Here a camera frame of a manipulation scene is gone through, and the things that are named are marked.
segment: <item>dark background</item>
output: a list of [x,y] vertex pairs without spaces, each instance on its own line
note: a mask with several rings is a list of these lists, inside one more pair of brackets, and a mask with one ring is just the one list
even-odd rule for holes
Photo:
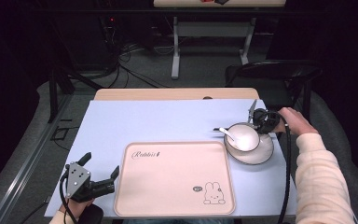
[[[50,0],[39,4],[71,7],[74,2]],[[94,7],[90,2],[76,1],[76,5]],[[29,3],[38,6],[34,1]],[[288,0],[286,7],[323,9],[330,16],[281,19],[267,57],[317,59],[323,63],[324,74],[314,81],[313,90],[324,98],[343,126],[351,143],[352,160],[358,166],[358,1]],[[104,42],[99,19],[76,16],[49,21],[26,13],[16,1],[0,1],[0,172],[33,118],[39,99],[37,87],[48,81],[55,65],[104,70],[113,64],[114,55]],[[125,38],[150,48],[149,26],[158,24],[158,18],[138,15],[119,22],[125,28]]]

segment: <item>hand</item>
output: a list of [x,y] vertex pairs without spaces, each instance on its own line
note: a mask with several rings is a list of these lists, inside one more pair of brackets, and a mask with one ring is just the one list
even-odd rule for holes
[[[287,124],[289,125],[292,134],[301,135],[303,133],[318,133],[318,131],[310,125],[310,123],[298,111],[293,108],[284,107],[278,111]],[[275,133],[285,133],[283,121],[281,120],[278,126],[273,130]]]
[[[90,206],[93,202],[94,202],[94,199],[89,200],[88,202],[83,202],[83,203],[77,203],[74,200],[69,199],[68,207],[71,210],[74,217],[79,218],[81,216],[81,214],[83,213],[84,209],[86,207]],[[65,207],[63,206],[63,204],[60,207],[60,211],[65,213]]]

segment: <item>table leg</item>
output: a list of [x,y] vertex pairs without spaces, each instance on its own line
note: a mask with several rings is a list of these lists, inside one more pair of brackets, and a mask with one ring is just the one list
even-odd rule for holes
[[179,35],[178,35],[178,19],[173,17],[173,61],[172,61],[172,79],[179,78]]
[[242,64],[246,64],[249,62],[248,52],[251,46],[252,36],[255,30],[255,18],[251,19],[251,21],[249,22],[249,27],[247,27],[246,29],[247,29],[247,35],[246,35],[245,43],[243,45],[243,49],[240,49],[240,57],[241,57]]

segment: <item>person's arm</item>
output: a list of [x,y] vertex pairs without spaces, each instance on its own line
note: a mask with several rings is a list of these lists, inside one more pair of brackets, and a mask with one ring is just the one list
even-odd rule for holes
[[[326,150],[318,131],[299,112],[283,108],[279,113],[291,133],[299,135],[296,223],[353,223],[347,183],[336,157]],[[284,132],[282,123],[276,131]]]
[[[83,213],[84,209],[92,204],[94,200],[90,200],[88,202],[84,203],[77,203],[73,200],[69,200],[68,206],[71,210],[72,214],[76,218],[76,221],[79,220],[79,217]],[[71,219],[71,217],[68,214],[65,214],[65,207],[61,205],[60,209],[56,212],[53,219],[49,222],[50,224],[74,224],[74,221]]]

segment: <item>black cable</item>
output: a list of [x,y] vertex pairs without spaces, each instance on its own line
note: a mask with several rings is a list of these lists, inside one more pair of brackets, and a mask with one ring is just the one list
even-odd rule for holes
[[66,214],[68,214],[65,210],[65,212],[63,213],[63,224],[66,224]]
[[169,86],[165,86],[165,85],[163,85],[163,84],[158,83],[158,82],[157,82],[156,80],[154,80],[153,78],[150,78],[150,77],[147,77],[147,76],[142,75],[142,74],[140,74],[140,73],[131,71],[129,68],[124,67],[122,64],[121,64],[120,66],[121,66],[121,68],[123,68],[125,71],[127,71],[128,73],[130,73],[130,74],[133,75],[134,77],[136,77],[136,78],[142,80],[144,83],[150,85],[151,87],[154,87],[154,88],[160,88],[160,87],[170,88]]
[[68,202],[65,200],[64,196],[63,196],[63,180],[65,180],[65,178],[68,177],[68,170],[65,172],[65,174],[61,177],[60,179],[60,197],[61,197],[61,201],[62,201],[62,205],[65,207],[65,211],[69,214],[69,216],[71,217],[72,221],[77,224],[77,220],[74,217],[74,214],[72,214],[71,209],[68,206]]
[[27,217],[25,217],[22,222],[20,222],[20,224],[25,223],[28,218],[30,218],[35,212],[37,212],[39,209],[41,209],[43,206],[45,206],[46,204],[48,204],[46,201],[44,201],[43,203],[41,203],[39,206],[36,207],[36,209],[34,209],[34,211],[32,211]]
[[108,77],[109,75],[111,75],[115,71],[116,67],[117,67],[117,65],[115,64],[112,67],[105,69],[105,71],[102,72],[101,74],[96,74],[96,75],[91,75],[91,76],[86,76],[86,75],[83,74],[83,76],[88,78],[88,79],[91,79],[91,80],[102,78],[102,77]]
[[291,157],[292,157],[292,149],[291,149],[291,145],[292,145],[292,138],[290,136],[290,128],[289,125],[287,124],[286,119],[278,112],[267,112],[267,114],[275,114],[278,115],[283,123],[284,123],[284,129],[286,131],[286,138],[287,138],[287,152],[286,152],[286,186],[285,186],[285,190],[284,190],[284,198],[283,198],[283,203],[282,203],[282,210],[278,219],[278,223],[282,223],[283,219],[284,219],[284,215],[286,213],[286,208],[287,208],[287,203],[289,201],[289,193],[290,193],[290,172],[291,172],[291,167],[292,167],[292,162],[291,162]]
[[116,77],[115,77],[115,79],[113,79],[113,82],[107,87],[107,89],[110,89],[110,88],[112,88],[113,85],[115,85],[115,83],[116,83],[116,81],[117,81],[117,79],[118,79],[118,75],[119,75],[119,73],[120,73],[119,69],[120,69],[120,66],[117,64],[117,74],[116,74]]
[[124,85],[123,89],[125,89],[127,87],[127,85],[129,84],[129,80],[130,80],[130,75],[127,72],[127,80],[126,80],[126,84]]
[[[121,52],[120,52],[120,54],[118,55],[118,58],[119,58],[122,62],[124,62],[124,63],[129,62],[130,59],[131,59],[131,52],[132,52],[134,49],[130,49],[129,46],[125,46],[125,47],[120,48],[120,49],[121,49]],[[123,57],[124,55],[127,56],[127,59],[126,59],[126,60],[122,59],[122,57]]]
[[55,143],[58,147],[61,147],[61,148],[65,149],[65,150],[67,150],[67,151],[70,151],[71,149],[69,149],[69,148],[67,148],[67,147],[63,147],[63,146],[61,146],[60,144],[58,144],[57,139],[56,139],[56,135],[57,135],[57,133],[60,133],[60,132],[62,132],[63,130],[78,129],[78,128],[79,128],[79,127],[58,129],[58,130],[53,134],[53,136],[52,136],[52,139],[53,139],[54,143]]

